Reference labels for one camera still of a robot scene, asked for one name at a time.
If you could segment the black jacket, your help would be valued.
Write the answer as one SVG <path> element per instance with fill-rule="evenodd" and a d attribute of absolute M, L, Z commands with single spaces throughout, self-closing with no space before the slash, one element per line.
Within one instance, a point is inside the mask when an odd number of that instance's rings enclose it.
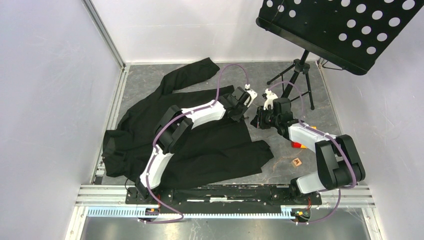
<path fill-rule="evenodd" d="M 131 106 L 116 129 L 104 134 L 106 175 L 124 176 L 131 181 L 140 177 L 153 151 L 154 128 L 169 107 L 192 108 L 211 101 L 216 94 L 231 94 L 233 85 L 183 92 L 184 88 L 209 80 L 219 69 L 210 58 L 182 66 L 167 73 L 155 91 Z M 190 189 L 259 174 L 273 157 L 264 140 L 252 141 L 244 121 L 212 121 L 191 131 L 166 166 L 160 186 Z"/>

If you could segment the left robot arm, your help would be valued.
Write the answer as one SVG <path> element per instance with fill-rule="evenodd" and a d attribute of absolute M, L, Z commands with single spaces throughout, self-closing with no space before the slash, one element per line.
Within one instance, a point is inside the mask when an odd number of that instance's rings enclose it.
<path fill-rule="evenodd" d="M 251 89 L 251 85 L 246 84 L 244 88 L 237 87 L 230 94 L 217 95 L 215 99 L 195 107 L 169 107 L 154 129 L 151 156 L 135 182 L 139 199 L 145 204 L 156 200 L 155 188 L 160 185 L 166 166 L 184 146 L 194 128 L 225 117 L 241 121 L 257 96 L 258 93 Z"/>

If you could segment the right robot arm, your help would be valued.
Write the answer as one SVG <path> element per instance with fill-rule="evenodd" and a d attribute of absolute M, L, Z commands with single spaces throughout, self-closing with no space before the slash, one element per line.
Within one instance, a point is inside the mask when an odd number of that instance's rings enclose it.
<path fill-rule="evenodd" d="M 302 204 L 315 192 L 353 188 L 366 177 L 353 138 L 347 134 L 325 133 L 294 118 L 287 98 L 260 105 L 251 125 L 261 130 L 275 128 L 286 140 L 302 144 L 315 154 L 316 171 L 290 181 L 288 196 L 295 204 Z"/>

